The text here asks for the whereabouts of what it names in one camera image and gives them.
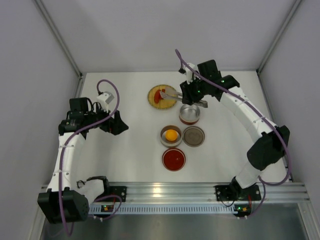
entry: red sauce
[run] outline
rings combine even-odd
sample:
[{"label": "red sauce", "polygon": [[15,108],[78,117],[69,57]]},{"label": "red sauce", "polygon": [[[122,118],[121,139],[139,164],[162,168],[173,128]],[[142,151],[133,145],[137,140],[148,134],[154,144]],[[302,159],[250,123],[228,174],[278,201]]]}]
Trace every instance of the red sauce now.
[{"label": "red sauce", "polygon": [[168,170],[178,171],[185,165],[186,157],[178,149],[168,149],[163,154],[162,162]]}]

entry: metal extrusion rail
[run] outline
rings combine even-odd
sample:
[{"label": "metal extrusion rail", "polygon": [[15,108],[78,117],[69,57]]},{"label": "metal extrusion rail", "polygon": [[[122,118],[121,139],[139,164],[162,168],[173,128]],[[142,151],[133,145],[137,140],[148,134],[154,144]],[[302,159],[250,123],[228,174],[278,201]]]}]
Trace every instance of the metal extrusion rail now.
[{"label": "metal extrusion rail", "polygon": [[[214,186],[225,183],[144,183],[112,182],[111,186],[127,186],[126,202],[117,214],[231,214],[234,206],[225,207],[217,201]],[[265,204],[309,203],[303,183],[288,182],[281,186],[266,186]],[[237,201],[235,204],[246,204]],[[89,214],[103,215],[103,206],[111,202],[90,205]]]}]

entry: red food item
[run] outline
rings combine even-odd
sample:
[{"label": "red food item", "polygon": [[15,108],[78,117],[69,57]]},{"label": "red food item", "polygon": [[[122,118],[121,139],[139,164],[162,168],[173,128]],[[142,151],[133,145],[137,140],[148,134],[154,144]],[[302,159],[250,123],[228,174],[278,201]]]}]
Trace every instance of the red food item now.
[{"label": "red food item", "polygon": [[154,99],[153,99],[153,100],[154,100],[154,102],[155,102],[156,104],[158,104],[161,99],[162,99],[162,98],[161,98],[160,89],[159,89],[159,90],[157,90],[157,91],[155,92],[155,94],[154,94]]},{"label": "red food item", "polygon": [[166,169],[170,171],[178,171],[185,165],[186,156],[180,149],[170,148],[163,153],[162,163]]}]

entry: white table surface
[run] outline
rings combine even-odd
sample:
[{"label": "white table surface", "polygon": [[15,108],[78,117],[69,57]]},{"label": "white table surface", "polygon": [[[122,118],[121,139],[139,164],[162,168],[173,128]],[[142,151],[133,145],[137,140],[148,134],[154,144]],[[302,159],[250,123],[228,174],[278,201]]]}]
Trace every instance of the white table surface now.
[{"label": "white table surface", "polygon": [[[267,117],[269,113],[254,71],[228,71],[256,107]],[[160,131],[166,125],[176,125],[182,131],[188,127],[180,122],[178,113],[182,103],[167,110],[149,105],[149,90],[160,84],[173,86],[181,91],[179,84],[184,76],[178,72],[112,72],[88,73],[85,77],[82,97],[96,101],[97,82],[112,81],[120,93],[120,115],[129,130],[113,136],[99,128],[87,135],[77,168],[77,179],[106,176],[110,182],[230,182],[247,160],[247,151],[253,142],[235,116],[215,98],[205,96],[209,108],[200,108],[200,120],[195,125],[205,132],[205,141],[199,147],[179,145],[186,155],[184,167],[176,172],[162,164],[166,147],[160,142]],[[108,83],[102,83],[101,91],[115,91]],[[116,100],[110,104],[114,109]],[[266,168],[262,178],[269,182],[283,179],[286,169],[282,160]]]}]

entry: small round container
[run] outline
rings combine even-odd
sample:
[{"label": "small round container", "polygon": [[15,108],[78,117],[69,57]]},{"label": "small round container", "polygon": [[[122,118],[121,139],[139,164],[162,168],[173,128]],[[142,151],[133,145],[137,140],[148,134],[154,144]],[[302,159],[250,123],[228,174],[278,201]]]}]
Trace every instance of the small round container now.
[{"label": "small round container", "polygon": [[198,126],[187,127],[182,134],[185,144],[189,147],[199,147],[205,141],[205,132]]},{"label": "small round container", "polygon": [[[178,137],[175,141],[169,141],[166,139],[166,131],[170,129],[175,130],[178,133]],[[182,142],[182,132],[180,128],[174,125],[165,126],[160,132],[160,141],[167,148],[177,147]]]},{"label": "small round container", "polygon": [[162,163],[166,169],[175,172],[184,167],[186,155],[178,148],[170,148],[163,153]]},{"label": "small round container", "polygon": [[187,125],[193,125],[199,121],[200,108],[196,105],[184,104],[180,108],[179,119]]}]

